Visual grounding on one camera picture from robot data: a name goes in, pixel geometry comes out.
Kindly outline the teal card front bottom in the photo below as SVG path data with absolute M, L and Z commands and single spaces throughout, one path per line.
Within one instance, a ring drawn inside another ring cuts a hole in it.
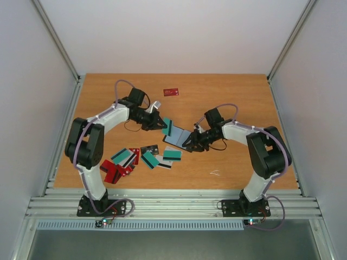
M 173 121 L 169 118 L 164 118 L 163 121 L 166 126 L 162 129 L 162 133 L 169 137 L 172 136 Z

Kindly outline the teal card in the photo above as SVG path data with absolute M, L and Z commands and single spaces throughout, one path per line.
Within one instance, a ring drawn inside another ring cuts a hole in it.
M 169 137 L 172 136 L 173 121 L 169 118 L 164 118 L 163 121 L 166 126 L 162 129 L 162 133 Z
M 159 161 L 156 159 L 156 157 L 150 152 L 147 151 L 141 156 L 141 160 L 150 168 L 151 170 L 154 169 L 159 165 Z
M 181 161 L 182 152 L 178 150 L 169 150 L 166 149 L 163 152 L 163 160 L 164 161 Z
M 124 159 L 129 157 L 131 155 L 131 152 L 127 148 L 123 148 L 122 150 L 118 151 L 116 154 L 111 156 L 111 160 L 115 165 L 122 162 Z

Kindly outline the black leather card holder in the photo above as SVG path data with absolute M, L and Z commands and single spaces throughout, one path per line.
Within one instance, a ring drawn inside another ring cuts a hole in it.
M 165 135 L 163 138 L 163 142 L 178 147 L 180 149 L 186 150 L 186 148 L 182 145 L 190 136 L 190 134 L 191 132 L 188 130 L 173 126 L 171 135 Z

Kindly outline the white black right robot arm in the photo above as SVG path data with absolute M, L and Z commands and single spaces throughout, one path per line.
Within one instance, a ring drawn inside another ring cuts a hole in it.
M 232 140 L 248 147 L 253 174 L 247 186 L 241 191 L 239 208 L 242 213 L 251 215 L 276 178 L 287 172 L 292 159 L 288 149 L 274 126 L 259 128 L 245 125 L 235 118 L 225 120 L 218 108 L 204 114 L 209 129 L 204 131 L 199 123 L 182 143 L 190 152 L 203 152 L 218 140 Z

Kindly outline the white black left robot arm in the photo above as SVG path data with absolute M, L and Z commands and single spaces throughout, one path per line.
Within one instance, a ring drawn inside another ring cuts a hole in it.
M 147 94 L 132 88 L 129 95 L 114 103 L 105 111 L 88 119 L 75 118 L 65 146 L 65 155 L 78 170 L 85 188 L 89 208 L 97 216 L 108 212 L 107 189 L 101 179 L 100 162 L 104 153 L 104 137 L 119 124 L 132 120 L 144 131 L 159 130 L 167 126 L 159 115 L 160 102 L 142 103 Z

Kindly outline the black card in pile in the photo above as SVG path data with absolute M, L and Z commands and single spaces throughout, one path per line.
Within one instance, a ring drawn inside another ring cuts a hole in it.
M 146 152 L 150 152 L 152 155 L 159 154 L 158 145 L 143 146 L 140 148 L 140 151 L 141 151 L 141 154 L 145 154 Z

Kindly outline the small red card top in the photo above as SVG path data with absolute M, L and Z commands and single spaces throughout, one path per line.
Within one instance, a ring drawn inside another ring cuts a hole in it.
M 140 155 L 140 149 L 139 148 L 129 148 L 131 152 L 133 152 L 134 157 L 132 159 L 133 165 L 138 165 L 139 163 L 139 155 Z

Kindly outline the white card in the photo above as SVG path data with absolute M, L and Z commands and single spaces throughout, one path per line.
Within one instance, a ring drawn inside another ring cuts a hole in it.
M 170 146 L 166 146 L 165 150 L 170 150 L 170 151 L 176 151 L 177 149 L 170 147 Z M 172 168 L 172 161 L 165 161 L 163 160 L 163 156 L 162 155 L 155 155 L 155 158 L 159 161 L 159 164 L 157 165 L 158 167 L 161 168 L 165 168 L 170 170 Z

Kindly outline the teal card middle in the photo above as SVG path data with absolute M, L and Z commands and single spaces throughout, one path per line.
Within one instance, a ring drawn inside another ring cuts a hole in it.
M 141 160 L 150 168 L 151 170 L 154 169 L 159 165 L 159 161 L 156 159 L 156 157 L 150 152 L 147 151 L 141 156 Z

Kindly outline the teal card top left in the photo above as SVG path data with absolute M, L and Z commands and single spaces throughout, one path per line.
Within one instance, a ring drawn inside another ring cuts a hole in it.
M 111 156 L 111 160 L 115 165 L 122 162 L 124 159 L 129 157 L 131 155 L 131 152 L 127 148 L 123 148 L 122 150 L 118 151 L 116 154 Z

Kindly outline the red card left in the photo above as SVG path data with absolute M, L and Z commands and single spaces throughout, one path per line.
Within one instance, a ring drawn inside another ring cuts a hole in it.
M 106 173 L 104 181 L 107 183 L 116 184 L 121 177 L 116 165 L 109 160 L 104 160 L 100 165 L 100 170 Z

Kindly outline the right controller board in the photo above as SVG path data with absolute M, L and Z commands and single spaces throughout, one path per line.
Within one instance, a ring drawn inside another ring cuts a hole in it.
M 244 225 L 247 225 L 247 226 L 258 225 L 258 224 L 261 224 L 262 222 L 263 220 L 261 219 L 244 219 L 243 220 Z

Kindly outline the controller board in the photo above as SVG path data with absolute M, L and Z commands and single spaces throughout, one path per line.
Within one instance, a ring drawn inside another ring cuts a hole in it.
M 96 228 L 104 228 L 108 225 L 111 225 L 113 220 L 110 219 L 103 219 L 103 220 L 96 220 L 95 221 L 95 227 Z
M 244 225 L 247 225 L 247 226 L 258 225 L 258 224 L 261 224 L 262 222 L 263 220 L 261 219 L 244 219 L 243 220 Z

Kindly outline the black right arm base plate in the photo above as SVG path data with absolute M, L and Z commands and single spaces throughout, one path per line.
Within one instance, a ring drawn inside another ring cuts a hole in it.
M 221 200 L 224 217 L 270 217 L 268 201 L 265 199 L 249 202 L 247 199 Z

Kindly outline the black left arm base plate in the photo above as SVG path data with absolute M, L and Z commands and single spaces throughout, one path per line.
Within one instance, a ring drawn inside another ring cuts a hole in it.
M 94 200 L 94 207 L 91 200 L 83 195 L 79 201 L 76 215 L 78 217 L 107 217 L 114 214 L 124 215 L 127 209 L 127 202 L 122 200 L 116 203 L 114 199 L 103 197 L 101 200 Z

